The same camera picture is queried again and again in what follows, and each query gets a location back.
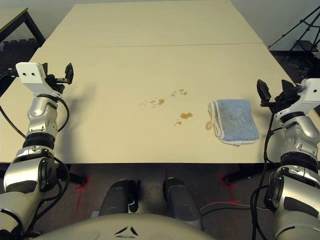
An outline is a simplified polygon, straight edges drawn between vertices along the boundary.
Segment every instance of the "red tape mark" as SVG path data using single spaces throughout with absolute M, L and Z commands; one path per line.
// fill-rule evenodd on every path
M 86 177 L 86 183 L 84 186 L 75 186 L 74 189 L 79 190 L 79 196 L 78 200 L 76 202 L 76 207 L 75 207 L 75 212 L 78 212 L 79 206 L 80 206 L 80 201 L 81 201 L 81 196 L 82 196 L 82 191 L 88 189 L 88 184 L 89 184 L 90 177 Z
M 220 181 L 221 181 L 223 187 L 224 187 L 225 189 L 228 189 L 228 191 L 229 191 L 231 203 L 234 203 L 234 201 L 236 201 L 235 203 L 237 203 L 237 202 L 240 202 L 240 203 L 241 203 L 241 201 L 238 201 L 238 200 L 235 200 L 235 199 L 234 199 L 234 195 L 233 195 L 233 193 L 232 193 L 232 189 L 234 189 L 234 188 L 236 187 L 236 185 L 234 185 L 234 184 L 227 185 L 227 184 L 225 183 L 225 176 L 226 176 L 226 174 L 220 174 L 220 175 L 219 175 Z

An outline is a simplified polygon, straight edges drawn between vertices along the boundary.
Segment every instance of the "blue towel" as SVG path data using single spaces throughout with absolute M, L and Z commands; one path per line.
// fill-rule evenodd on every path
M 223 99 L 209 104 L 211 121 L 206 129 L 214 127 L 215 135 L 224 143 L 239 146 L 252 144 L 259 139 L 259 132 L 245 99 Z

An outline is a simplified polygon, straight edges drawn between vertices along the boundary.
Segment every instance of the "white table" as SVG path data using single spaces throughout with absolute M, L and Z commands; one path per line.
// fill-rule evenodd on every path
M 271 114 L 269 109 L 260 107 L 256 83 L 264 80 L 275 97 L 281 92 L 281 79 L 289 77 L 262 43 L 93 47 L 79 41 L 72 46 L 62 44 L 62 40 L 53 42 L 60 29 L 31 61 L 48 62 L 48 72 L 56 77 L 63 76 L 69 62 L 73 64 L 73 83 L 63 93 L 70 108 L 70 121 L 57 135 L 54 149 L 56 157 L 65 163 L 263 162 Z M 187 94 L 175 93 L 181 89 Z M 0 99 L 8 116 L 24 131 L 28 128 L 27 110 L 32 99 L 32 93 L 19 79 Z M 164 99 L 162 105 L 150 103 L 160 99 Z M 208 103 L 216 99 L 248 99 L 260 139 L 235 147 L 219 141 L 213 130 L 205 130 L 210 119 Z M 58 112 L 61 125 L 65 117 L 62 106 Z M 181 113 L 192 113 L 193 117 L 180 119 Z M 320 127 L 314 112 L 310 117 Z M 4 118 L 0 121 L 1 161 L 10 162 L 23 139 Z M 282 138 L 278 131 L 270 140 L 269 158 L 273 161 L 279 160 Z
M 76 4 L 47 46 L 130 47 L 262 43 L 228 0 Z

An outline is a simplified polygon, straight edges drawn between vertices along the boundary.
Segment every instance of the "coffee stain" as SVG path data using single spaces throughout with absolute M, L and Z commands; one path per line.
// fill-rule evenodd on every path
M 162 104 L 164 104 L 165 103 L 165 100 L 164 99 L 159 99 L 159 105 L 162 105 Z
M 182 119 L 188 119 L 188 118 L 191 118 L 193 116 L 193 114 L 191 112 L 188 112 L 188 113 L 181 113 L 180 115 L 180 118 Z

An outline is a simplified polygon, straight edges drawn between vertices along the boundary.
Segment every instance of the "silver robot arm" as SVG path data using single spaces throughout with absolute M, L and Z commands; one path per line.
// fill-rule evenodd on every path
M 5 173 L 5 193 L 0 194 L 0 230 L 15 235 L 28 230 L 44 195 L 58 182 L 53 149 L 58 133 L 57 101 L 64 86 L 57 83 L 71 84 L 73 68 L 69 64 L 66 78 L 56 79 L 47 75 L 44 67 L 34 62 L 16 65 L 18 76 L 34 99 L 27 114 L 30 123 L 23 146 Z
M 320 239 L 320 133 L 306 116 L 320 105 L 320 79 L 305 79 L 297 86 L 283 81 L 283 92 L 275 102 L 269 102 L 268 87 L 259 81 L 261 106 L 275 114 L 285 135 L 280 167 L 271 177 L 264 198 L 265 205 L 274 212 L 275 239 Z

